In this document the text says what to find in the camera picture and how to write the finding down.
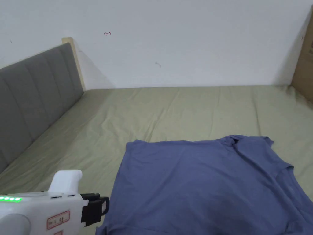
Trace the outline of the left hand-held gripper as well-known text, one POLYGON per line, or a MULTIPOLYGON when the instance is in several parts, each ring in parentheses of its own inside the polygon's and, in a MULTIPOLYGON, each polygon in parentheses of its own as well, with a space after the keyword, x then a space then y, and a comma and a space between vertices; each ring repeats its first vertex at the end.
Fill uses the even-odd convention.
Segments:
POLYGON ((60 170, 48 191, 0 196, 1 235, 78 235, 101 221, 110 200, 99 193, 78 193, 80 170, 60 170))

